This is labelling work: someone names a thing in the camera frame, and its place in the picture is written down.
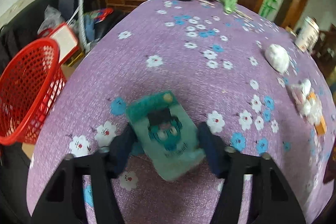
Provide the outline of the teal cartoon tissue pack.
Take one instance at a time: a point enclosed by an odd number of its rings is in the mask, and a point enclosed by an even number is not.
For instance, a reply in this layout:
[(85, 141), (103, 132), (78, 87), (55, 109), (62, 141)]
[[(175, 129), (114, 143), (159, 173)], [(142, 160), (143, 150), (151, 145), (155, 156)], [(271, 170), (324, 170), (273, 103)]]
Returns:
[(205, 157), (197, 126), (171, 91), (144, 96), (126, 108), (126, 117), (156, 172), (174, 181)]

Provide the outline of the red snack wrapper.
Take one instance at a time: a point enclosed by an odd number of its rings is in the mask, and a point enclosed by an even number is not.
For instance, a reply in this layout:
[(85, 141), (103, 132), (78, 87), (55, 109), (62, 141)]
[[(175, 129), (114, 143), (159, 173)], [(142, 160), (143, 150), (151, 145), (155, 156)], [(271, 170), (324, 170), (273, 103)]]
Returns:
[(327, 162), (325, 174), (323, 177), (323, 183), (327, 184), (332, 180), (334, 180), (335, 177), (336, 177), (336, 147), (334, 145)]

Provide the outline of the white crumpled plastic bag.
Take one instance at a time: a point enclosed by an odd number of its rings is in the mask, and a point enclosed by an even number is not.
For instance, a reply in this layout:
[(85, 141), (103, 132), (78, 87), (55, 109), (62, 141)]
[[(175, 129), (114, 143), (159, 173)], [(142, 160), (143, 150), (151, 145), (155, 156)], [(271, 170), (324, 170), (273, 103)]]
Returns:
[(289, 86), (296, 108), (302, 118), (312, 125), (319, 125), (322, 120), (322, 102), (311, 87), (309, 79)]

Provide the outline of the purple floral tablecloth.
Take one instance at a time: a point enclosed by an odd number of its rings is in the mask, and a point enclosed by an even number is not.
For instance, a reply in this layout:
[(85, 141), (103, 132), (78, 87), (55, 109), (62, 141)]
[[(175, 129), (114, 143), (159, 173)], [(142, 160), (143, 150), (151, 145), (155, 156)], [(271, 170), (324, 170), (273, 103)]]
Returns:
[[(307, 223), (328, 203), (323, 183), (335, 140), (335, 105), (310, 54), (289, 34), (240, 7), (248, 19), (224, 13), (220, 3), (148, 0), (102, 38), (67, 81), (35, 145), (27, 179), (27, 206), (37, 201), (62, 158), (85, 156), (108, 144), (127, 124), (133, 101), (170, 90), (195, 123), (238, 151), (269, 153), (293, 189)], [(288, 52), (279, 73), (265, 59), (278, 44)], [(327, 131), (317, 135), (289, 90), (309, 79), (322, 102)]]

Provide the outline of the red plastic mesh basket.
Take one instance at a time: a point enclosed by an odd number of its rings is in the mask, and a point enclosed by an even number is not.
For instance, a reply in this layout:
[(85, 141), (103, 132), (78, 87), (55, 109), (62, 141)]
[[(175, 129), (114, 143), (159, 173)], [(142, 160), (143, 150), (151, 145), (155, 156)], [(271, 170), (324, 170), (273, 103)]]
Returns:
[(35, 40), (9, 62), (1, 75), (1, 144), (35, 144), (66, 84), (60, 49), (50, 38)]

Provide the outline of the white red-rimmed board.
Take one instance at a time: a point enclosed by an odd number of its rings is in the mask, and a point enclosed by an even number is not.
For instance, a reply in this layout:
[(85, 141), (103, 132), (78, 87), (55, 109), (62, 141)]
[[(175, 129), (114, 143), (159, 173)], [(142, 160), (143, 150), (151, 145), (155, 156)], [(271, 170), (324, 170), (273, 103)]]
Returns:
[(76, 51), (80, 49), (78, 39), (68, 24), (57, 26), (48, 36), (57, 42), (60, 56), (59, 64), (64, 64)]

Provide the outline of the white paper cup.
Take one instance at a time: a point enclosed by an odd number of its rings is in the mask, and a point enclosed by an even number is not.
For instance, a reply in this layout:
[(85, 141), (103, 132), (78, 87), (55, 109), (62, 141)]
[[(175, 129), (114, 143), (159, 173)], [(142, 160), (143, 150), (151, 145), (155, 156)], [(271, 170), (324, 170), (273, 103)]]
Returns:
[(312, 53), (312, 50), (319, 37), (319, 26), (316, 21), (307, 16), (304, 20), (303, 26), (295, 41), (295, 45), (302, 52)]

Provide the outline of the black leather sofa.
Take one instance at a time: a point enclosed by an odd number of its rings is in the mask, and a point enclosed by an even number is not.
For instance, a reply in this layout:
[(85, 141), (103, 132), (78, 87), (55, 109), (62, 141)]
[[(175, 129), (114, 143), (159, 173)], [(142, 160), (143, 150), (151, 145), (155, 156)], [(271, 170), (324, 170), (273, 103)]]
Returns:
[(35, 0), (1, 27), (1, 72), (20, 50), (38, 38), (37, 32), (45, 19), (47, 6), (58, 7), (58, 0)]

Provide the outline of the clear plastic bag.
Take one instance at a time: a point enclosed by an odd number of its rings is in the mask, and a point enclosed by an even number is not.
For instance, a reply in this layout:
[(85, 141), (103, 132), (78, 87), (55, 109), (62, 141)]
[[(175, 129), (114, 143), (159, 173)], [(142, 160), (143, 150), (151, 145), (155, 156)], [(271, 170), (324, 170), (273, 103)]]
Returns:
[(44, 17), (45, 18), (37, 31), (38, 35), (49, 34), (58, 25), (65, 22), (61, 12), (50, 5), (45, 9)]

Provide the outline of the green crumpled cloth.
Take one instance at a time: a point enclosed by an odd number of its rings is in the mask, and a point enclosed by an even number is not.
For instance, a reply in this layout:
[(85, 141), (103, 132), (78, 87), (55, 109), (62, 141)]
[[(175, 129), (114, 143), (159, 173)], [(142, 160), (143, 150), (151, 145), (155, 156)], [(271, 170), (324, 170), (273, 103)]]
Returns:
[(236, 4), (238, 0), (220, 0), (224, 7), (224, 12), (232, 14), (236, 10)]

